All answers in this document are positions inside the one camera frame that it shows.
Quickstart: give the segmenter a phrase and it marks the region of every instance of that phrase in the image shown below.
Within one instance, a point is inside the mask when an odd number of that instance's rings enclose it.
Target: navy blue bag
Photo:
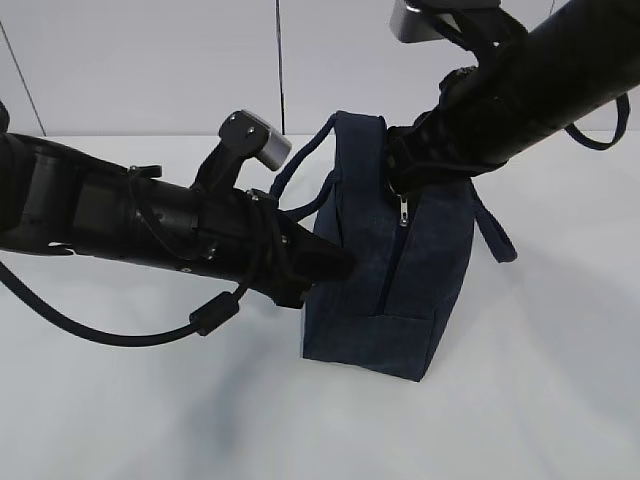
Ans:
[[[303,357],[420,381],[462,288],[474,222],[498,262],[517,253],[470,180],[395,196],[382,173],[381,117],[332,115],[278,175],[272,195],[281,197],[332,129],[334,170],[314,201],[287,213],[300,221],[317,211],[314,233],[350,250],[358,266],[348,281],[309,293]]]

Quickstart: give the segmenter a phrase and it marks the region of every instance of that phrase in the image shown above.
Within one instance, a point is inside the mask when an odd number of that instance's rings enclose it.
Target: white surface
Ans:
[[[11,131],[26,135],[41,135],[35,113],[20,75],[11,58],[9,47],[0,33],[0,100],[11,114]]]
[[[205,134],[248,108],[279,124],[273,2],[4,0],[49,135]]]
[[[388,24],[393,0],[282,0],[289,133],[313,133],[338,109],[411,124],[438,103],[438,84],[473,55],[445,41],[405,45]],[[528,28],[551,0],[505,0]]]
[[[188,184],[207,138],[84,138]],[[294,138],[302,145],[303,138]],[[640,134],[599,154],[556,136],[477,181],[520,251],[478,240],[427,378],[300,360],[299,314],[259,295],[207,339],[85,343],[0,290],[0,476],[19,480],[635,480],[640,472]],[[331,142],[286,206],[313,196]],[[271,174],[248,165],[243,186]],[[92,259],[2,253],[54,306],[156,332],[223,282]]]

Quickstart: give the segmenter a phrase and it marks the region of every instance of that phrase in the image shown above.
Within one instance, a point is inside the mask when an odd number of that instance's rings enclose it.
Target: bag strap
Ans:
[[[498,219],[484,206],[473,182],[471,182],[471,195],[473,196],[476,223],[489,246],[489,250],[493,254],[493,258],[498,263],[514,262],[518,258],[518,252],[513,246],[513,242],[502,225],[500,225],[500,222],[498,222]]]
[[[269,190],[270,195],[273,195],[277,199],[280,199],[280,197],[282,197],[284,189],[287,187],[287,185],[291,181],[291,178],[296,173],[300,165],[302,165],[302,162],[305,160],[305,158],[311,155],[329,136],[329,133],[336,124],[336,118],[336,113],[331,115],[324,127],[322,127],[322,129],[318,133],[316,133],[315,137],[313,137],[309,143],[302,147],[300,151],[294,155],[291,161],[287,163],[282,172],[273,181],[273,185],[271,185],[271,189]]]
[[[615,144],[617,144],[624,134],[627,132],[627,125],[629,124],[629,116],[631,115],[631,103],[629,102],[629,95],[626,93],[616,99],[616,105],[618,107],[618,125],[616,127],[616,133],[613,140],[609,143],[598,142],[587,137],[584,133],[578,130],[575,123],[565,128],[565,131],[571,135],[576,142],[584,145],[592,150],[609,150]]]
[[[322,188],[320,189],[320,193],[318,196],[313,199],[311,202],[303,205],[302,207],[294,208],[293,210],[287,210],[284,212],[291,220],[298,223],[310,215],[313,215],[318,210],[322,208],[322,206],[329,199],[329,194],[331,193],[331,189],[338,181],[338,175],[335,170],[331,170],[327,178],[325,178],[324,183],[322,184]]]

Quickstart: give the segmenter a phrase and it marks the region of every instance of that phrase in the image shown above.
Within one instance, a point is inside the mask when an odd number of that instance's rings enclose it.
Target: zipper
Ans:
[[[396,227],[395,234],[393,235],[393,249],[391,250],[391,258],[389,259],[389,265],[387,266],[387,272],[384,277],[384,283],[382,284],[382,292],[378,298],[378,304],[374,315],[384,315],[384,311],[387,307],[387,300],[389,299],[389,293],[391,293],[391,286],[393,285],[393,279],[398,270],[398,264],[402,257],[402,252],[407,244],[409,238],[409,232],[411,231],[411,215],[412,210],[409,208],[409,199],[405,195],[396,195],[399,202],[399,219],[398,226]]]

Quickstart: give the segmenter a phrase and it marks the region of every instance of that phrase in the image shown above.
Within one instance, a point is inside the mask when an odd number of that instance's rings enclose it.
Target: robotic arm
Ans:
[[[447,38],[478,66],[451,73],[439,104],[413,126],[392,127],[383,166],[398,194],[503,167],[519,152],[567,131],[604,150],[620,139],[640,84],[640,2],[572,0],[527,33],[499,0],[397,0],[392,30],[401,41]],[[611,144],[587,139],[573,122],[617,99]],[[8,116],[0,115],[0,133]],[[158,178],[161,168],[123,168],[23,135],[0,135],[0,249],[31,255],[90,255],[239,282],[179,331],[118,337],[72,322],[0,263],[0,280],[52,323],[100,343],[147,346],[211,333],[254,289],[301,308],[316,283],[340,281],[353,257],[292,222],[269,195],[234,187],[242,163],[277,170],[290,145],[255,115],[239,111],[189,188]]]
[[[229,116],[219,135],[189,188],[157,180],[158,166],[126,169],[53,142],[0,136],[0,248],[75,253],[239,282],[234,294],[220,295],[191,315],[189,332],[203,335],[238,312],[248,289],[279,306],[301,308],[313,284],[347,278],[354,267],[348,252],[294,223],[267,194],[234,188],[245,160],[255,157],[277,170],[290,143],[246,111]],[[80,333],[6,267],[0,274],[38,313],[50,321],[57,316],[58,326]],[[134,346],[125,337],[80,336]]]

